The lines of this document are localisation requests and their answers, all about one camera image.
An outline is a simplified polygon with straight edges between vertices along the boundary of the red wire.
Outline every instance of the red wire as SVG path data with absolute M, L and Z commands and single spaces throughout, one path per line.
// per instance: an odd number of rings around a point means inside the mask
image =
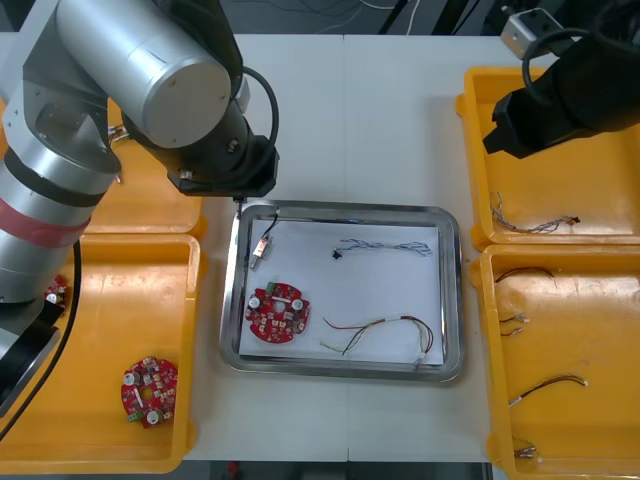
M 403 320 L 411 320 L 413 322 L 417 322 L 420 325 L 422 325 L 428 333 L 429 339 L 427 340 L 427 347 L 424 349 L 424 353 L 427 354 L 429 353 L 429 351 L 431 350 L 431 348 L 433 347 L 433 341 L 434 341 L 434 336 L 433 336 L 433 330 L 431 330 L 431 328 L 429 327 L 429 325 L 427 325 L 426 323 L 424 323 L 422 320 L 420 320 L 419 318 L 413 317 L 411 315 L 402 315 L 400 317 Z M 368 328 L 368 327 L 372 327 L 374 325 L 377 325 L 379 323 L 383 323 L 386 320 L 385 319 L 380 319 L 380 320 L 374 320 L 373 322 L 367 324 L 367 325 L 358 325 L 358 326 L 353 326 L 353 327 L 339 327 L 337 325 L 333 325 L 329 320 L 327 320 L 326 318 L 322 317 L 322 319 L 325 321 L 325 323 L 327 325 L 329 325 L 331 328 L 335 328 L 336 330 L 362 330 L 363 328 Z M 351 343 L 353 343 L 353 339 L 355 338 L 355 336 L 351 339 L 351 342 L 349 342 L 349 345 L 347 346 L 347 349 L 349 348 L 349 346 L 351 345 Z

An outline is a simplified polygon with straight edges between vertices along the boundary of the robotic arm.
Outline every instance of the robotic arm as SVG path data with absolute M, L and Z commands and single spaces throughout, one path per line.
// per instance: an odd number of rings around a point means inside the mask
M 236 101 L 265 86 L 271 138 Z M 186 195 L 263 196 L 275 186 L 275 96 L 242 57 L 217 0 L 38 0 L 0 74 L 9 151 L 0 162 L 0 416 L 59 332 L 43 292 L 120 171 L 107 99 Z

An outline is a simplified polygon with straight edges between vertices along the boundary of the red circuit board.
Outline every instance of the red circuit board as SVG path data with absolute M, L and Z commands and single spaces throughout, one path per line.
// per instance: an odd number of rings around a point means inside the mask
M 260 340 L 287 343 L 294 334 L 304 332 L 310 311 L 311 304 L 303 300 L 300 290 L 286 283 L 269 283 L 266 289 L 256 288 L 245 318 Z
M 120 391 L 129 421 L 149 428 L 172 419 L 177 386 L 178 369 L 167 360 L 147 357 L 132 365 Z

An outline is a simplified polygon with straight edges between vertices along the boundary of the metal tray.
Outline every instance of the metal tray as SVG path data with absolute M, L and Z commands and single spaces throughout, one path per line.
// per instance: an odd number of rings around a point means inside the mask
M 248 277 L 251 229 L 254 220 L 273 219 L 277 209 L 285 221 L 437 227 L 440 243 L 440 326 L 442 365 L 412 365 L 385 362 L 276 358 L 240 354 L 244 322 L 244 298 Z M 231 231 L 225 296 L 220 327 L 220 352 L 237 370 L 331 377 L 379 378 L 442 382 L 454 378 L 462 368 L 465 348 L 460 285 L 460 238 L 456 220 L 440 208 L 365 205 L 324 202 L 253 202 L 236 215 Z

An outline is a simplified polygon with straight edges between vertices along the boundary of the white table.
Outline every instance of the white table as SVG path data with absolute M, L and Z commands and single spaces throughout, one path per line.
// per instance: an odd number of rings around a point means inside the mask
M 476 294 L 468 279 L 469 178 L 454 99 L 474 65 L 518 65 L 497 38 L 238 36 L 281 110 L 269 198 L 435 205 L 462 230 L 466 368 L 444 385 L 236 372 L 216 353 L 229 202 L 207 201 L 207 278 L 196 348 L 188 459 L 483 462 L 489 434 Z M 249 121 L 267 133 L 265 95 Z M 214 298 L 204 298 L 204 292 Z M 281 409 L 284 420 L 269 412 Z

